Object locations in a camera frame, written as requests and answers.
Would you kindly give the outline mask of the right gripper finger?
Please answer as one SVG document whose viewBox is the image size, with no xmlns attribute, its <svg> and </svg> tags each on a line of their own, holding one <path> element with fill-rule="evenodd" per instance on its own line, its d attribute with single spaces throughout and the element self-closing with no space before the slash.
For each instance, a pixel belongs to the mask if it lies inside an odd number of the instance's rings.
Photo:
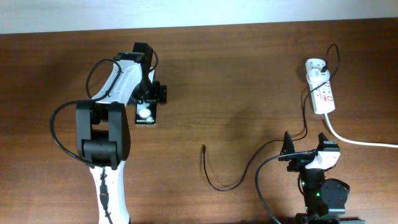
<svg viewBox="0 0 398 224">
<path fill-rule="evenodd" d="M 293 140 L 288 131 L 284 133 L 283 145 L 280 151 L 280 155 L 293 154 L 295 152 Z"/>
<path fill-rule="evenodd" d="M 327 147 L 327 144 L 328 144 L 328 139 L 324 135 L 324 133 L 320 133 L 318 135 L 318 141 L 319 141 L 319 143 L 318 143 L 317 149 L 318 150 L 324 150 Z"/>
</svg>

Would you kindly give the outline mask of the black Samsung smartphone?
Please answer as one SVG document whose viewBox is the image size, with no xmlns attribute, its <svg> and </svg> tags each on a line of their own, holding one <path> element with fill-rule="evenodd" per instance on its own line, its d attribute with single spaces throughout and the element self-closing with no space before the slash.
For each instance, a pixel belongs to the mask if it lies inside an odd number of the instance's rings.
<svg viewBox="0 0 398 224">
<path fill-rule="evenodd" d="M 156 104 L 143 103 L 136 105 L 135 124 L 138 126 L 153 126 L 156 124 Z"/>
</svg>

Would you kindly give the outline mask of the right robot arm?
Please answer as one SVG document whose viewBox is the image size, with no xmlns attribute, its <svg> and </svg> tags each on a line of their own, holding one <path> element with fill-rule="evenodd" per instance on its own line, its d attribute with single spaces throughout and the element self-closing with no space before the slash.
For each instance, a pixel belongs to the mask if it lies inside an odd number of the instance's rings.
<svg viewBox="0 0 398 224">
<path fill-rule="evenodd" d="M 339 145 L 320 133 L 318 146 L 297 152 L 289 132 L 285 132 L 280 161 L 287 161 L 289 172 L 298 173 L 299 191 L 305 202 L 305 213 L 295 216 L 296 223 L 365 223 L 358 217 L 343 218 L 350 186 L 338 179 L 327 179 L 325 172 L 334 168 L 341 156 Z"/>
</svg>

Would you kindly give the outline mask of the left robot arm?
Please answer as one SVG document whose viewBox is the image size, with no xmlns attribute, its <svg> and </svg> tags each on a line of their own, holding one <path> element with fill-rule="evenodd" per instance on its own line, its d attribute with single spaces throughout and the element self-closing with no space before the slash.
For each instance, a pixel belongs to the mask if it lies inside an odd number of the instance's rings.
<svg viewBox="0 0 398 224">
<path fill-rule="evenodd" d="M 76 106 L 78 154 L 90 163 L 100 223 L 131 221 L 124 196 L 124 166 L 131 149 L 126 107 L 136 107 L 136 125 L 155 125 L 167 87 L 155 80 L 153 58 L 153 52 L 118 53 L 102 89 Z"/>
</svg>

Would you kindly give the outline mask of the white USB charger plug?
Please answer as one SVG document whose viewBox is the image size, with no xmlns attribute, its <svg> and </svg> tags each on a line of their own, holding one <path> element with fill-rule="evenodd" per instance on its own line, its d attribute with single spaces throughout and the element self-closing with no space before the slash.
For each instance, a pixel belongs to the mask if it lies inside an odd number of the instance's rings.
<svg viewBox="0 0 398 224">
<path fill-rule="evenodd" d="M 320 69 L 313 68 L 307 72 L 307 81 L 309 84 L 323 83 L 328 81 L 330 73 L 328 70 L 322 72 Z"/>
</svg>

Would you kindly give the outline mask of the white power strip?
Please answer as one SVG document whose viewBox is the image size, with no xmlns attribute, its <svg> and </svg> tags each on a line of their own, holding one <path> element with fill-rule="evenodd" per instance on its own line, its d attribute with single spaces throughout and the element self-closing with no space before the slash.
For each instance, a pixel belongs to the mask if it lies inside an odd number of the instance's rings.
<svg viewBox="0 0 398 224">
<path fill-rule="evenodd" d="M 310 58 L 305 63 L 306 71 L 313 68 L 322 69 L 326 62 L 320 58 Z M 335 101 L 331 90 L 330 78 L 323 83 L 309 84 L 315 114 L 328 114 L 335 110 Z"/>
</svg>

